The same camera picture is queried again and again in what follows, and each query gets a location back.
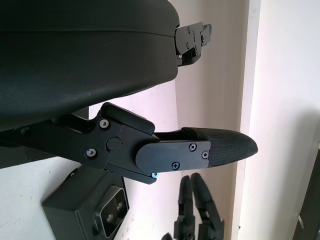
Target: round pivot cap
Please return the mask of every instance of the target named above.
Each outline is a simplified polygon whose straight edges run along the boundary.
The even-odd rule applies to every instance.
[[[121,148],[121,140],[118,137],[112,137],[106,142],[106,147],[110,151],[117,151]]]

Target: bolt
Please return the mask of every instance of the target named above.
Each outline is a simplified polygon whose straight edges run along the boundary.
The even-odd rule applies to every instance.
[[[97,154],[97,151],[94,149],[94,148],[89,148],[85,154],[87,155],[87,157],[89,158],[93,158],[96,154]]]
[[[190,150],[191,152],[194,152],[196,149],[197,149],[197,144],[191,143],[191,144],[189,145],[189,150]]]
[[[178,170],[180,168],[180,163],[178,161],[175,161],[171,164],[172,170]]]
[[[119,211],[122,208],[122,202],[119,202],[118,205],[116,206],[116,209]]]
[[[108,217],[106,218],[106,221],[107,221],[108,223],[110,223],[113,218],[114,218],[114,215],[111,213],[111,214],[109,214]]]
[[[109,121],[106,120],[106,119],[102,119],[102,120],[99,122],[99,126],[100,126],[100,128],[102,128],[102,129],[106,129],[107,127],[109,127]]]
[[[202,153],[202,155],[201,155],[201,157],[202,157],[203,159],[207,159],[208,156],[209,156],[208,151],[204,151],[204,152]]]
[[[151,177],[153,177],[154,179],[156,179],[157,177],[159,177],[159,173],[158,172],[154,172],[151,174]]]

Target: wall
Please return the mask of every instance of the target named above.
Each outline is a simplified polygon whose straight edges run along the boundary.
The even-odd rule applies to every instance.
[[[178,126],[240,129],[243,85],[244,0],[171,0],[180,25],[212,24],[211,42],[194,65],[179,68],[175,80]],[[231,238],[237,164],[202,169]]]
[[[243,15],[243,44],[242,48],[242,69],[243,69],[243,88],[241,101],[241,123],[240,131],[249,134],[252,98],[254,92],[258,29],[260,18],[261,0],[245,0],[244,9],[247,12]],[[232,240],[238,239],[242,197],[245,183],[246,159],[237,162],[236,182],[234,193],[234,205],[232,216]]]
[[[262,0],[239,240],[290,240],[320,140],[320,2]]]

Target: black box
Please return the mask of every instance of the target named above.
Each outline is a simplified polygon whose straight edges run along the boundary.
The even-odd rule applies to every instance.
[[[125,202],[121,203],[121,207],[125,208],[125,211],[122,211],[121,219],[115,220],[117,227],[113,233],[106,237],[105,230],[102,229],[103,223],[99,222],[103,217],[99,218],[98,213],[103,212],[103,207],[107,206],[115,189],[124,193],[122,199],[125,199]],[[124,179],[111,172],[86,166],[69,175],[42,203],[42,207],[57,240],[114,239],[129,210]]]

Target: textured armrest pad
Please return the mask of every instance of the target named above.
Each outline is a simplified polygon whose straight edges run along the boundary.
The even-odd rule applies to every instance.
[[[196,127],[183,127],[181,130],[192,139],[211,142],[208,168],[246,159],[258,152],[256,142],[237,131]]]

